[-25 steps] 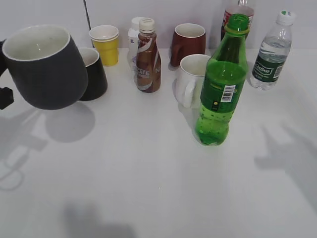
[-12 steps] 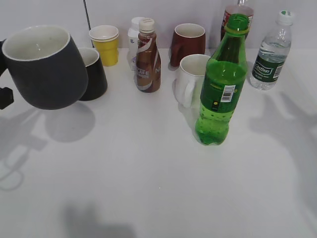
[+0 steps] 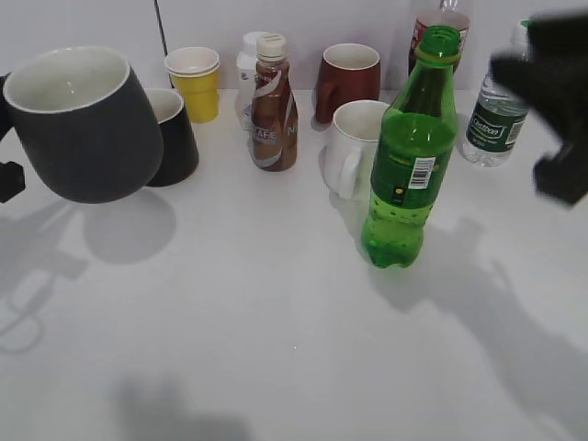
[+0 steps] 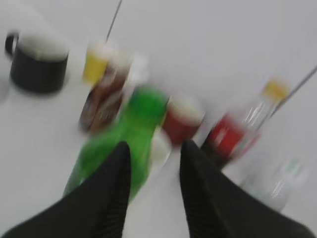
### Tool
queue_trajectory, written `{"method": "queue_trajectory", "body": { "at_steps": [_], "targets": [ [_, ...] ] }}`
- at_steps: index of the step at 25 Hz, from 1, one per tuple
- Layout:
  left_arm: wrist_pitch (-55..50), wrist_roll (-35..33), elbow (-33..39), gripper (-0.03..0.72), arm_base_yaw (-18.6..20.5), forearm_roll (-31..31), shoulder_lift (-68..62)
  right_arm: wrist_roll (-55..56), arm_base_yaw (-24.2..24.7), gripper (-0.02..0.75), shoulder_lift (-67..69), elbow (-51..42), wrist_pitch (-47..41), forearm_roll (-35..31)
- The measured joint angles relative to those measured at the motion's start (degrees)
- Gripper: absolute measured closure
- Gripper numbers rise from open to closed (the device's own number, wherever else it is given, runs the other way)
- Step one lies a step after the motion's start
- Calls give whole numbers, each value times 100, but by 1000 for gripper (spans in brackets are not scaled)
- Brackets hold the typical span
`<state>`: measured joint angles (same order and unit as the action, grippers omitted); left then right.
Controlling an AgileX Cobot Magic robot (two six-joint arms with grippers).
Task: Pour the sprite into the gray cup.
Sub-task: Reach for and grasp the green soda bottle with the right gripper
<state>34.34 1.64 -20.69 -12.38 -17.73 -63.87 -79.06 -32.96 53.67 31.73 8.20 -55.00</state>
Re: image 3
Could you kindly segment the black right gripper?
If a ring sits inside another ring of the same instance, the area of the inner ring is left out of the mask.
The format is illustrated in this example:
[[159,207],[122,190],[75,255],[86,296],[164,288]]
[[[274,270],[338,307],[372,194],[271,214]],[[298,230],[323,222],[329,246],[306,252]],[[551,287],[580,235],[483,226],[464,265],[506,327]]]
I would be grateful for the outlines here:
[[528,55],[496,52],[495,83],[536,111],[560,150],[536,162],[538,194],[573,207],[587,195],[587,13],[542,13],[527,27]]

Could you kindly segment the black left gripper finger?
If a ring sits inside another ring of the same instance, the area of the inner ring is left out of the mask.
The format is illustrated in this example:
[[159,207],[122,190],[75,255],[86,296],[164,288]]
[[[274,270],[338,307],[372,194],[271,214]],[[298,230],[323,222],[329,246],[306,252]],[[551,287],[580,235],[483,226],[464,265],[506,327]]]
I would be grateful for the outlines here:
[[1,163],[0,202],[6,203],[26,188],[24,169],[15,162]]

